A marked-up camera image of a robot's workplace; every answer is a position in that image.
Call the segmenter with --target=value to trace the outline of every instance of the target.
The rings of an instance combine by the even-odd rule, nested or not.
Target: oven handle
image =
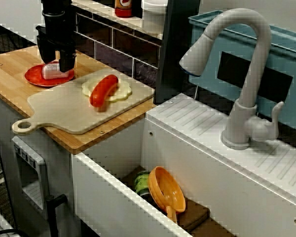
[[[57,198],[53,195],[46,196],[46,210],[47,210],[47,218],[50,229],[51,237],[58,237],[58,229],[57,229],[57,220],[56,220],[56,207],[67,202],[68,199],[66,195],[61,194]]]

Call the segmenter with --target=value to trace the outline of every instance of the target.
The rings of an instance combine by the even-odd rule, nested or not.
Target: wooden cutting board
[[[99,110],[89,103],[89,97],[82,93],[81,86],[94,76],[104,78],[110,74],[127,81],[132,88],[132,94],[126,100],[106,102],[105,108]],[[34,115],[15,122],[12,130],[15,134],[26,135],[39,127],[52,126],[71,134],[83,134],[150,99],[153,94],[154,89],[149,86],[116,70],[104,68],[30,96],[28,103]]]

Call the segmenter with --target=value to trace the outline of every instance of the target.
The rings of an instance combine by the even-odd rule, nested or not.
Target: butcher block counter
[[[24,74],[29,68],[42,63],[37,46],[0,55],[0,99],[24,118],[29,118],[34,114],[27,102],[28,97],[46,90],[44,87],[27,82]],[[74,79],[103,68],[109,67],[77,52]],[[69,134],[54,127],[42,127],[42,130],[75,155],[142,119],[145,112],[154,107],[152,99],[149,99],[81,135]]]

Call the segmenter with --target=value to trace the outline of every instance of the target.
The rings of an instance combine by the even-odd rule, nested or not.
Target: toy sausage
[[[115,75],[108,75],[103,78],[94,88],[90,96],[90,104],[94,107],[103,106],[109,93],[117,88],[118,78]]]

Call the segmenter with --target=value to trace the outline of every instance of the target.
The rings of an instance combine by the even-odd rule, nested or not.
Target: faucet
[[[267,21],[250,9],[236,8],[223,12],[208,24],[204,33],[186,52],[179,64],[186,73],[201,76],[215,39],[223,29],[233,24],[250,26],[258,39],[240,97],[235,101],[221,134],[224,145],[235,150],[244,150],[249,147],[250,139],[263,142],[278,137],[278,115],[284,105],[281,101],[274,106],[271,113],[272,122],[255,115],[256,98],[271,46],[271,29]]]

